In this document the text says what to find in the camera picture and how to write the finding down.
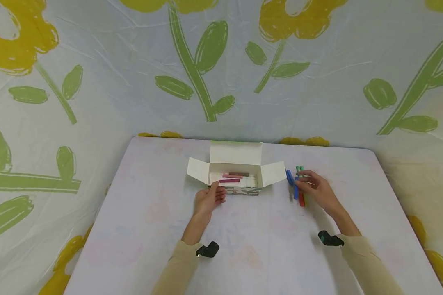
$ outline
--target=person's left hand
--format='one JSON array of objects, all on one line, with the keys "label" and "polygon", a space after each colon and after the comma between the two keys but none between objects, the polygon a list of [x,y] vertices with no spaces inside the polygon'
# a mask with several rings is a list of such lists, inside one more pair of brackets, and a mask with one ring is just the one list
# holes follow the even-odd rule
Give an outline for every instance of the person's left hand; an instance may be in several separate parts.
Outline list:
[{"label": "person's left hand", "polygon": [[218,186],[218,181],[212,183],[210,189],[199,190],[195,194],[194,215],[212,217],[213,209],[225,202],[226,189]]}]

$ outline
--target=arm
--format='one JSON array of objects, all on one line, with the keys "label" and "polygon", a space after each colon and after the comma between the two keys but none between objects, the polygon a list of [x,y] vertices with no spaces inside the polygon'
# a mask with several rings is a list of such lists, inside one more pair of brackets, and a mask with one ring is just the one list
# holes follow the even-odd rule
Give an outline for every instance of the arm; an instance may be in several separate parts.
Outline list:
[{"label": "arm", "polygon": [[196,251],[202,247],[200,238],[212,217],[213,209],[225,202],[225,194],[225,188],[219,187],[218,182],[212,183],[210,189],[197,192],[194,214],[181,240],[176,243],[174,252],[154,285],[151,295],[183,295],[185,293],[199,264]]},{"label": "arm", "polygon": [[361,235],[348,212],[336,198],[330,184],[313,171],[301,171],[306,175],[296,181],[297,187],[303,190],[330,215],[339,228],[345,245],[342,255],[358,280],[364,295],[404,295],[395,279],[384,266],[367,238]]}]

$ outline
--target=box flap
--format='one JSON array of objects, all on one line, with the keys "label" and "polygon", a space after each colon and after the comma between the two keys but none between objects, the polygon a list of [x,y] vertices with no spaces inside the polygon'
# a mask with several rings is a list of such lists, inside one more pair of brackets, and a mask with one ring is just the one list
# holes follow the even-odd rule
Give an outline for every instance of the box flap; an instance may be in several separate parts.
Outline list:
[{"label": "box flap", "polygon": [[210,142],[210,163],[261,165],[263,143]]},{"label": "box flap", "polygon": [[263,187],[286,179],[284,161],[262,165],[261,175],[263,177]]},{"label": "box flap", "polygon": [[208,169],[210,167],[209,163],[189,158],[189,164],[187,165],[187,175],[208,184]]}]

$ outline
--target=green stem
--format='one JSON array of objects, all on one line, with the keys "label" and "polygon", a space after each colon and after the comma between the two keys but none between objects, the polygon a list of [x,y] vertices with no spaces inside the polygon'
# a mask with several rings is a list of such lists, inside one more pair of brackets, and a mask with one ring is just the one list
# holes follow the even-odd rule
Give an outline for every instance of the green stem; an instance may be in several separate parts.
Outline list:
[{"label": "green stem", "polygon": [[59,87],[57,87],[56,83],[54,83],[53,79],[50,77],[48,72],[42,67],[42,65],[38,61],[34,63],[34,67],[38,70],[39,74],[41,74],[41,76],[44,78],[44,81],[46,81],[46,83],[49,85],[54,94],[56,94],[57,99],[59,99],[59,102],[64,108],[64,111],[66,111],[67,117],[69,117],[69,121],[71,121],[71,124],[77,123],[77,119],[75,118],[75,115],[72,112],[71,106],[69,105],[69,103],[67,103],[67,100],[62,95],[61,91],[59,90]]},{"label": "green stem", "polygon": [[443,40],[426,59],[426,61],[418,71],[417,75],[409,85],[399,105],[377,134],[389,134],[392,132],[392,130],[394,130],[399,121],[405,117],[405,115],[408,113],[408,111],[411,110],[415,103],[420,100],[425,91],[429,89],[430,79],[432,79],[436,75],[442,63]]},{"label": "green stem", "polygon": [[205,81],[200,75],[199,70],[197,70],[195,66],[194,58],[192,57],[192,54],[190,54],[189,47],[185,41],[177,10],[172,5],[169,5],[169,22],[171,26],[172,40],[174,41],[177,54],[179,55],[179,59],[182,66],[184,66],[187,76],[199,96],[203,112],[205,112],[205,118],[207,122],[216,122],[217,117],[213,111],[212,100],[210,99],[207,86],[205,85]]},{"label": "green stem", "polygon": [[57,192],[76,194],[80,180],[63,180],[59,177],[27,174],[0,173],[0,192]]},{"label": "green stem", "polygon": [[269,69],[267,70],[266,74],[264,75],[263,79],[261,80],[261,83],[259,83],[258,87],[256,87],[256,89],[254,90],[255,93],[259,94],[263,90],[264,86],[266,86],[267,82],[269,81],[269,78],[272,75],[272,72],[274,72],[274,69],[277,66],[277,62],[281,58],[281,54],[284,51],[285,44],[286,44],[286,40],[284,40],[284,39],[279,42],[279,45],[277,47],[277,51],[274,54],[274,58],[272,59],[271,66],[269,66]]}]

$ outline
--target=floral backdrop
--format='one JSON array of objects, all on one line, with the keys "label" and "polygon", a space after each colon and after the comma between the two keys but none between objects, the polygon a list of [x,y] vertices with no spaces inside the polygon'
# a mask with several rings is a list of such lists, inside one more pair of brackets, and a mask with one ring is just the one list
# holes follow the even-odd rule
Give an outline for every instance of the floral backdrop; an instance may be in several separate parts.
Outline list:
[{"label": "floral backdrop", "polygon": [[135,135],[369,148],[443,286],[443,0],[0,0],[0,294],[63,293]]}]

